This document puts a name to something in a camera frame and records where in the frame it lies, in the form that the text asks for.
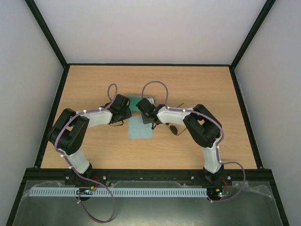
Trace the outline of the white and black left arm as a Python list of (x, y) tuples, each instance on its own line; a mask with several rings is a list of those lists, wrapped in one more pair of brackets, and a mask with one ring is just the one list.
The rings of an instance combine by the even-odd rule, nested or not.
[(129, 104), (128, 97), (117, 94), (111, 102), (96, 110), (77, 112), (66, 108), (49, 132), (48, 141), (76, 174), (91, 179), (92, 164), (81, 150), (87, 129), (124, 123), (124, 120), (132, 116)]

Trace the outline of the light blue cleaning cloth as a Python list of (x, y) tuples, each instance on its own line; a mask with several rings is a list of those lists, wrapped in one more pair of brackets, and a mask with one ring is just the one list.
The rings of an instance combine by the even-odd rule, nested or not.
[(142, 117), (131, 117), (128, 120), (128, 137), (130, 139), (153, 138), (152, 124), (144, 124)]

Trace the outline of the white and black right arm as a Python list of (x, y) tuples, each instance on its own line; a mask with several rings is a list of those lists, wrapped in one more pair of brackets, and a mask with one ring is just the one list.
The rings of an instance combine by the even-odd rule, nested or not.
[(155, 106), (143, 98), (136, 107), (152, 124), (177, 124), (186, 127), (192, 139), (202, 147), (204, 156), (204, 179), (214, 185), (222, 178), (222, 161), (219, 144), (224, 132), (217, 119), (203, 106), (175, 108), (160, 104)]

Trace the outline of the grey felt glasses case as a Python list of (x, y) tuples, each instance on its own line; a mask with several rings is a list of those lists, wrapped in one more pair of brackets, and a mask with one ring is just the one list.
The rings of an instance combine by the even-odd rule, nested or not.
[(129, 109), (132, 113), (137, 112), (146, 112), (149, 109), (154, 109), (154, 105), (152, 105), (146, 98), (152, 96), (141, 96), (136, 94), (129, 94), (127, 96), (130, 100)]

